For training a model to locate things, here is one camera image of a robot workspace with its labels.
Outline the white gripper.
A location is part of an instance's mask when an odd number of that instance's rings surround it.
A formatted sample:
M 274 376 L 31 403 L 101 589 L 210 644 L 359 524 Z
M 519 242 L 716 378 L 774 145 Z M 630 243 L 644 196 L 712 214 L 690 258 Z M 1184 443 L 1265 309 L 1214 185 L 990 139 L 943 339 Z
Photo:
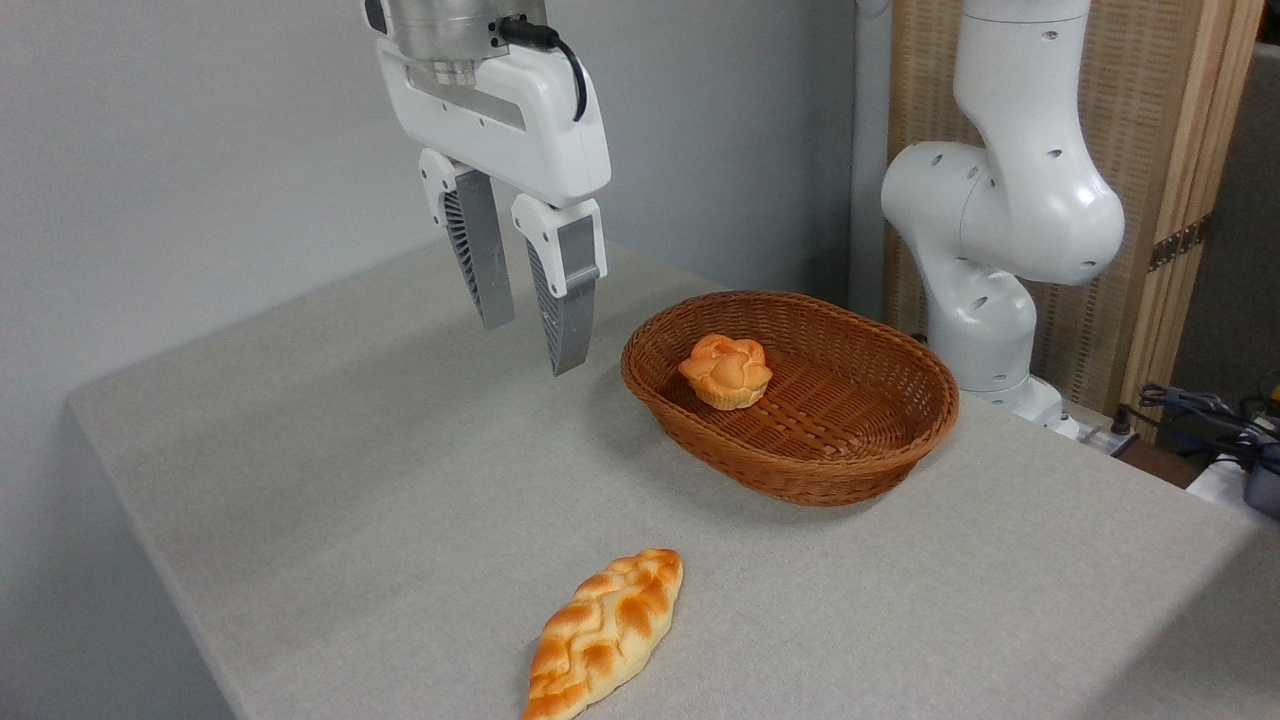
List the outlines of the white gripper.
M 515 47 L 481 61 L 472 85 L 442 85 L 390 40 L 376 47 L 396 117 L 425 147 L 419 170 L 430 217 L 484 328 L 515 319 L 492 177 L 524 192 L 512 217 L 525 237 L 552 373 L 582 365 L 596 282 L 608 274 L 602 214 L 590 199 L 612 177 L 594 87 L 576 120 L 573 72 L 559 54 Z

